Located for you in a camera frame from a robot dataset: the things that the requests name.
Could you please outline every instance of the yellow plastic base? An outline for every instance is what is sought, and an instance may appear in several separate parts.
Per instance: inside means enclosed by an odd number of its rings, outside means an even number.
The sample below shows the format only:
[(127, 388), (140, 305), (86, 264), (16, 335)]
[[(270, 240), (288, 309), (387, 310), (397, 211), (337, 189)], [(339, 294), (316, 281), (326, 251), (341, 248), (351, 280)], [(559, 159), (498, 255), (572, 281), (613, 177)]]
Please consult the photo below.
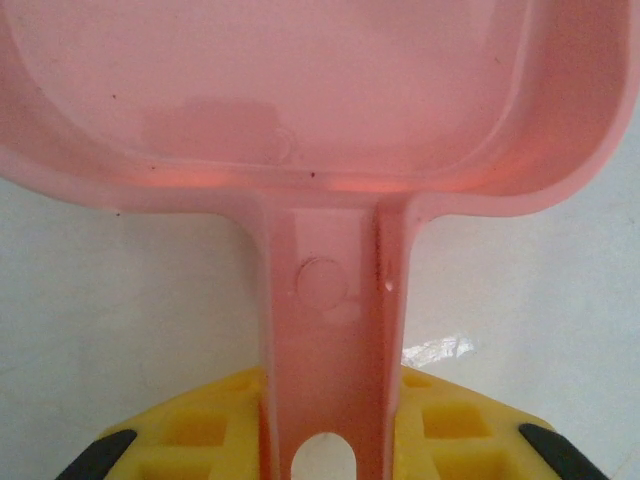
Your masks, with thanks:
[[(263, 376), (249, 370), (114, 426), (138, 437), (107, 480), (258, 480)], [(466, 388), (403, 369), (394, 480), (557, 480), (518, 432), (550, 426)]]

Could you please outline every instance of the white surface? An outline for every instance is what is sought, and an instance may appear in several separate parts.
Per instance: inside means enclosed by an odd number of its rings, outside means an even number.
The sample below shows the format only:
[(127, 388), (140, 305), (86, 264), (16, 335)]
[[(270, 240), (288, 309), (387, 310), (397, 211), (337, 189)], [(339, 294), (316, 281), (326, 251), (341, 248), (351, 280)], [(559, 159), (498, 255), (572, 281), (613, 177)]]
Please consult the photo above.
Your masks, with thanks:
[[(639, 155), (637, 111), (571, 200), (438, 219), (411, 262), (405, 361), (545, 418), (609, 475), (640, 446)], [(3, 478), (53, 478), (103, 428), (257, 363), (257, 258), (230, 222), (3, 181), (0, 201)]]

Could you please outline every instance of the pink plastic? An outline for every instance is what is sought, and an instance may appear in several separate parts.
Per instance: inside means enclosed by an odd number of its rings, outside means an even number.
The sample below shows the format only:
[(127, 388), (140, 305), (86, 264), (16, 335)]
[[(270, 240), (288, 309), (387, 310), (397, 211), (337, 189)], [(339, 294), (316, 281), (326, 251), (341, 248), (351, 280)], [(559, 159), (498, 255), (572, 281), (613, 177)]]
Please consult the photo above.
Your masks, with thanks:
[(407, 262), (439, 215), (553, 205), (640, 78), (640, 0), (0, 0), (0, 174), (212, 212), (263, 248), (264, 474), (331, 431), (390, 478)]

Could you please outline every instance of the scoop handle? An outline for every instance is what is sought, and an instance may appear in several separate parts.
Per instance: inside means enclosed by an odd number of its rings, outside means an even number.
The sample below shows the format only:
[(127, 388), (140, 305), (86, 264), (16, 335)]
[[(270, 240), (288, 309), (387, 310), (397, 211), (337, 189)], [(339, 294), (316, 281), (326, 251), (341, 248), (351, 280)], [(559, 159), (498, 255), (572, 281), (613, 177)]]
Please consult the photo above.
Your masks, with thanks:
[(266, 213), (263, 476), (291, 478), (299, 447), (332, 432), (358, 480), (393, 464), (409, 242), (400, 204), (273, 202)]

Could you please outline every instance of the pink dustpan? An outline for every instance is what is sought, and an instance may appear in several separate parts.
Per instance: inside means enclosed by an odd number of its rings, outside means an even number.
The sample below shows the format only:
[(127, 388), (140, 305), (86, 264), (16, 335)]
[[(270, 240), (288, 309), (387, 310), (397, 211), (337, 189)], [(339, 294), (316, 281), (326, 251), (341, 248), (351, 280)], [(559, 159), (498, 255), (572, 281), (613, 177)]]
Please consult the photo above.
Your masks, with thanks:
[(264, 473), (335, 432), (390, 477), (418, 228), (584, 185), (629, 120), (640, 0), (0, 0), (0, 174), (211, 212), (263, 248)]

